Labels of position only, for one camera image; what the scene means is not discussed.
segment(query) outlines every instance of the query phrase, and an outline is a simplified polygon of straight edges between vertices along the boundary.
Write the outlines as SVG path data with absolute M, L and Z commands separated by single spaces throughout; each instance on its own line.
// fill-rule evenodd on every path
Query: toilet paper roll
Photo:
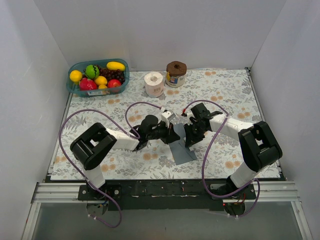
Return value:
M 164 93 L 164 77 L 157 71 L 152 71 L 144 76 L 146 93 L 151 98 L 157 98 Z

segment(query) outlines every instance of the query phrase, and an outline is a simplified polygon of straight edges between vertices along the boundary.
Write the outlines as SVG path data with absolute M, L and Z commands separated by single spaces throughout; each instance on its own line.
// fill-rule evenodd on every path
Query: green ball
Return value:
M 85 68 L 85 75 L 89 79 L 96 79 L 97 77 L 99 77 L 99 74 L 100 72 L 97 66 L 89 65 Z

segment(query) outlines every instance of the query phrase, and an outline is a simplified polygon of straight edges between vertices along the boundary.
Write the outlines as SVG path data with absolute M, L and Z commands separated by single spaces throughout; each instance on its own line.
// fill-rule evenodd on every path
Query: red apple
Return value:
M 118 79 L 111 79 L 110 81 L 108 81 L 108 88 L 116 88 L 120 86 L 121 82 Z
M 88 91 L 88 90 L 95 90 L 98 89 L 95 82 L 89 78 L 82 78 L 82 80 L 79 83 L 79 88 L 81 91 Z

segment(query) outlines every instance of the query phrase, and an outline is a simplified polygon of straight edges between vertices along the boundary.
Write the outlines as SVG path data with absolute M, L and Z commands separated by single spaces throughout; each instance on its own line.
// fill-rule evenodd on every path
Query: yellow lemon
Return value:
M 70 80 L 72 82 L 74 82 L 74 84 L 78 85 L 79 82 L 81 81 L 82 79 L 82 72 L 78 71 L 78 70 L 73 70 L 71 73 L 70 73 Z
M 104 76 L 98 76 L 95 80 L 94 80 L 95 84 L 97 84 L 98 86 L 100 85 L 107 85 L 108 81 Z
M 99 85 L 98 89 L 107 89 L 108 87 L 106 85 Z

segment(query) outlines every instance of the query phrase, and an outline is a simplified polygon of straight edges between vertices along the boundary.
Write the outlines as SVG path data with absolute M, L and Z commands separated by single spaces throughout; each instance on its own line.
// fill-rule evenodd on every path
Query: black bracket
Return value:
M 221 186 L 223 187 L 225 185 L 224 184 L 210 184 L 210 190 L 211 190 L 212 193 L 214 193 L 216 195 L 225 195 L 225 194 L 227 194 L 227 192 L 220 192 L 219 193 L 219 192 L 215 191 L 216 189 L 218 189 Z M 244 194 L 246 196 L 245 199 L 247 199 L 247 200 L 256 199 L 256 192 L 255 192 L 254 185 L 253 184 L 249 184 L 247 187 L 245 187 L 244 189 L 242 189 L 241 191 L 239 191 L 235 195 L 229 196 L 229 197 L 226 197 L 226 198 L 223 198 L 223 199 L 229 199 L 229 200 L 238 199 L 238 198 L 241 198 Z M 215 198 L 215 197 L 212 196 L 212 199 L 219 200 L 221 198 Z
M 120 200 L 122 198 L 122 187 L 120 184 L 104 184 L 99 188 L 102 192 L 108 194 L 114 200 Z M 78 192 L 79 201 L 105 201 L 107 200 L 105 196 L 101 195 L 90 186 L 81 185 Z

